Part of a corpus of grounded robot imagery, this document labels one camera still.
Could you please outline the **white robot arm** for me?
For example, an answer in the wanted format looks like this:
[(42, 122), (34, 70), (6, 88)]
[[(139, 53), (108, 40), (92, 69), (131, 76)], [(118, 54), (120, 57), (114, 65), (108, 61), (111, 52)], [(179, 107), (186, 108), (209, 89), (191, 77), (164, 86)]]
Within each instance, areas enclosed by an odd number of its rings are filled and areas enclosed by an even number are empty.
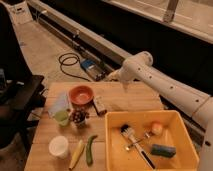
[(213, 96), (172, 79), (152, 64), (153, 56), (142, 51), (126, 58), (122, 66), (111, 72), (107, 79), (118, 80), (123, 84), (134, 79), (144, 82), (204, 128), (197, 171), (210, 171), (213, 169)]

